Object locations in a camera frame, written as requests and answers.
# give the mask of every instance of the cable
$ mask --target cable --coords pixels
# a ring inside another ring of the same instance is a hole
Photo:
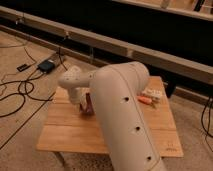
[[[52,93],[49,96],[49,100],[53,97],[55,93]],[[38,109],[36,109],[32,115],[30,115],[30,117],[1,145],[0,150],[2,150],[9,142],[10,140],[30,121],[30,119],[47,103],[47,101],[44,101],[41,106],[38,107]]]
[[[23,92],[21,92],[21,86],[22,86],[22,84],[24,84],[24,91],[25,91],[24,94],[25,94],[27,97],[29,97],[30,99],[36,100],[36,101],[51,101],[51,100],[49,100],[49,99],[39,99],[39,98],[36,98],[36,97],[32,97],[32,96],[30,96],[30,93],[31,93],[32,91],[27,92],[27,83],[29,83],[29,81],[32,80],[32,79],[30,79],[30,77],[31,77],[33,74],[34,74],[34,73],[32,73],[26,80],[20,82],[20,84],[19,84],[19,86],[18,86],[18,92],[23,94]],[[44,75],[44,73],[42,73],[42,74],[41,74],[39,77],[37,77],[36,79],[41,78],[43,75]]]
[[[211,97],[209,97],[209,99],[207,100],[207,102],[206,102],[206,104],[205,104],[205,107],[204,107],[204,109],[203,109],[203,112],[202,112],[202,114],[201,114],[201,125],[202,125],[202,128],[203,128],[204,132],[205,132],[206,134],[208,134],[209,137],[213,138],[213,135],[209,133],[208,129],[206,129],[206,128],[205,128],[205,125],[204,125],[204,115],[205,115],[205,111],[206,111],[207,107],[208,107],[208,106],[211,107],[211,105],[212,105],[212,104],[211,104]]]
[[[211,97],[209,97],[209,99],[207,100],[207,102],[204,106],[204,109],[203,109],[203,112],[201,115],[201,125],[205,132],[205,142],[206,142],[207,146],[209,147],[209,149],[213,152],[213,149],[210,146],[208,139],[207,139],[208,137],[213,138],[213,135],[210,133],[212,105],[213,105],[213,99]],[[205,111],[206,111],[207,107],[209,107],[209,112],[208,112],[208,123],[207,123],[207,129],[206,129],[206,127],[204,125],[204,115],[205,115]]]
[[[1,98],[0,101],[3,101],[3,100],[5,100],[5,99],[7,99],[7,98],[9,98],[9,97],[11,97],[11,96],[21,96],[21,97],[23,98],[23,101],[22,101],[21,105],[20,105],[17,109],[15,109],[15,110],[12,111],[12,112],[6,113],[6,114],[1,114],[1,115],[0,115],[0,118],[7,117],[7,116],[10,116],[10,115],[12,115],[12,114],[18,112],[18,111],[24,106],[24,104],[26,103],[26,97],[25,97],[25,95],[27,95],[28,93],[31,93],[31,92],[34,90],[34,87],[35,87],[34,84],[31,83],[30,81],[39,79],[39,78],[41,78],[41,77],[44,75],[44,74],[42,73],[42,74],[39,75],[38,77],[30,78],[36,71],[37,71],[37,69],[34,70],[34,71],[28,76],[28,78],[27,78],[26,80],[9,81],[9,82],[5,82],[5,83],[3,83],[3,84],[0,84],[0,86],[4,86],[4,85],[7,85],[7,84],[13,84],[13,83],[20,83],[20,84],[21,84],[22,82],[26,82],[26,84],[30,84],[30,85],[32,86],[31,89],[30,89],[29,91],[27,91],[27,88],[26,88],[24,93],[21,92],[21,91],[19,91],[19,87],[18,87],[18,93],[11,93],[11,94],[9,94],[9,95],[7,95],[7,96]]]
[[[18,72],[14,73],[14,74],[5,74],[5,75],[3,75],[2,79],[1,79],[1,82],[4,83],[4,79],[6,79],[6,77],[8,77],[10,75],[17,75],[17,74],[18,74]],[[1,91],[0,97],[4,94],[6,89],[7,89],[7,86],[4,85],[4,89]]]
[[[26,47],[24,46],[23,48],[24,48],[24,51],[26,52],[27,56],[33,61],[33,63],[30,64],[30,66],[37,64],[37,61],[29,54]]]
[[[18,41],[21,43],[21,44],[19,44],[19,45],[0,46],[0,48],[1,48],[1,49],[6,49],[6,48],[23,47],[23,46],[26,46],[26,45],[27,45],[27,43],[29,42],[29,40],[30,40],[30,35],[29,35],[29,39],[26,40],[25,42],[22,42],[22,41],[18,40]]]
[[[21,40],[19,40],[16,36],[15,36],[15,39],[17,40],[17,41],[19,41],[20,43],[22,43],[23,44],[23,48],[24,48],[24,51],[25,51],[25,53],[27,54],[27,56],[33,61],[33,63],[31,64],[31,66],[32,65],[35,65],[36,63],[37,63],[37,61],[29,54],[29,52],[27,51],[27,49],[26,49],[26,45],[27,44],[25,44],[25,43],[23,43]]]
[[[213,104],[213,99],[210,103],[210,106],[209,106],[209,115],[208,115],[208,127],[207,127],[207,133],[205,135],[205,141],[206,141],[206,144],[208,145],[209,149],[213,152],[213,149],[212,147],[210,146],[209,142],[208,142],[208,134],[209,134],[209,129],[210,129],[210,125],[211,125],[211,108],[212,108],[212,104]]]
[[[58,57],[59,57],[59,59],[60,59],[60,62],[61,62],[61,65],[64,67],[64,69],[67,71],[68,69],[67,69],[67,67],[64,65],[64,63],[63,63],[63,61],[62,61],[62,59],[61,59],[61,46],[59,46],[58,47]]]

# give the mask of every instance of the power cord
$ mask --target power cord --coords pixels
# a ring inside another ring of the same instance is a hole
[[[0,46],[0,48],[1,48],[1,49],[6,49],[6,48],[23,47],[23,46],[26,46],[26,45],[28,44],[29,40],[30,40],[30,35],[29,35],[29,39],[27,39],[25,42],[20,42],[20,41],[19,41],[19,42],[21,43],[21,44],[19,44],[19,45]]]
[[[59,46],[58,47],[58,57],[59,57],[59,59],[60,59],[60,63],[61,63],[61,65],[64,67],[64,69],[67,71],[68,69],[67,69],[67,67],[64,65],[64,63],[63,63],[63,60],[61,59],[61,46]]]
[[[213,135],[210,133],[211,108],[212,108],[212,105],[213,105],[213,99],[212,99],[212,97],[209,97],[209,99],[207,100],[206,105],[205,105],[205,107],[203,109],[202,115],[201,115],[201,125],[202,125],[202,128],[203,128],[204,132],[205,132],[205,141],[206,141],[206,144],[208,145],[209,149],[213,152],[213,149],[210,146],[210,144],[208,142],[208,139],[207,139],[208,137],[213,138]],[[207,121],[207,128],[206,128],[205,124],[204,124],[204,115],[205,115],[207,107],[209,107],[209,112],[208,112],[208,121]]]
[[[8,94],[7,96],[2,97],[2,98],[0,99],[0,101],[3,101],[3,100],[5,100],[5,99],[7,99],[7,98],[9,98],[9,97],[11,97],[11,96],[21,96],[21,97],[23,98],[23,101],[22,101],[21,105],[20,105],[17,109],[15,109],[15,110],[12,111],[12,112],[6,113],[6,114],[1,114],[1,115],[0,115],[0,118],[7,117],[7,116],[10,116],[10,115],[12,115],[12,114],[18,112],[18,111],[24,106],[24,104],[26,103],[26,97],[25,97],[25,95],[31,93],[31,92],[34,90],[34,87],[35,87],[34,84],[33,84],[32,82],[30,82],[30,81],[37,80],[37,79],[41,78],[41,77],[44,75],[44,73],[42,73],[42,74],[39,75],[38,77],[30,78],[36,71],[37,71],[37,69],[36,69],[35,71],[33,71],[33,72],[28,76],[28,78],[27,78],[26,80],[9,81],[9,82],[5,82],[5,83],[3,83],[3,84],[0,84],[0,87],[1,87],[1,86],[5,86],[5,85],[8,85],[8,84],[14,84],[14,83],[20,83],[20,84],[22,84],[23,82],[26,82],[26,84],[30,84],[30,85],[31,85],[31,89],[27,91],[27,88],[26,88],[24,93],[21,92],[21,91],[19,90],[19,87],[18,87],[18,92]]]
[[[48,100],[50,101],[50,99],[53,97],[55,93],[52,93]],[[32,115],[0,146],[0,150],[2,150],[9,142],[10,140],[30,121],[31,118],[33,118],[33,116],[47,103],[48,101],[44,101],[41,106],[38,107],[38,109],[36,109]]]
[[[4,83],[4,79],[6,79],[6,77],[8,77],[8,76],[15,76],[15,75],[17,75],[19,72],[16,72],[16,73],[14,73],[14,74],[5,74],[3,77],[2,77],[2,79],[1,79],[1,82],[2,83]],[[4,88],[3,88],[3,90],[1,91],[1,93],[0,93],[0,97],[4,94],[4,92],[5,92],[5,90],[7,89],[7,86],[6,85],[3,85],[4,86]]]

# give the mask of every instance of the small wooden table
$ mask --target small wooden table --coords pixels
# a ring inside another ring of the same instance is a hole
[[[156,108],[140,103],[157,150],[163,157],[182,157],[183,151],[161,78],[151,77],[148,87],[163,92]],[[59,152],[108,153],[95,115],[79,114],[78,108],[69,102],[67,91],[60,87],[50,104],[37,149],[54,152],[63,164],[65,161]]]

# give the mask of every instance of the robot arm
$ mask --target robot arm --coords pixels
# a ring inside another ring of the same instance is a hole
[[[146,67],[131,62],[86,74],[71,68],[59,80],[72,96],[71,102],[75,99],[71,93],[78,87],[90,87],[93,109],[117,171],[166,170],[136,98],[148,79]]]

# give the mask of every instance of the gray floor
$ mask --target gray floor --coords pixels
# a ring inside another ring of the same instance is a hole
[[[0,47],[19,44],[14,36],[0,32]],[[27,50],[37,61],[47,58],[51,50],[29,42]],[[0,78],[4,74],[15,73],[16,67],[32,61],[25,54],[23,47],[0,49]],[[68,57],[66,66],[78,65],[84,70],[95,68]],[[16,76],[8,76],[5,81],[26,78],[34,67]],[[47,98],[57,86],[57,78],[64,72],[62,66],[53,73],[34,81],[36,88],[33,93],[35,97]],[[8,86],[4,95],[17,90],[17,85]],[[11,97],[7,101],[0,101],[0,113],[7,113],[20,104],[20,97]],[[26,105],[16,114],[0,118],[0,146],[7,138],[41,105],[42,102],[27,100]],[[200,115],[203,106],[195,102],[173,95],[170,106],[174,114],[181,144],[183,146],[183,158],[164,158],[168,170],[171,171],[211,171],[213,170],[213,153],[209,151],[204,141],[200,125]],[[112,170],[110,159],[107,155],[71,154],[62,153],[68,167],[63,168],[51,152],[40,152],[36,150],[36,143],[47,114],[46,104],[0,151],[0,170]]]

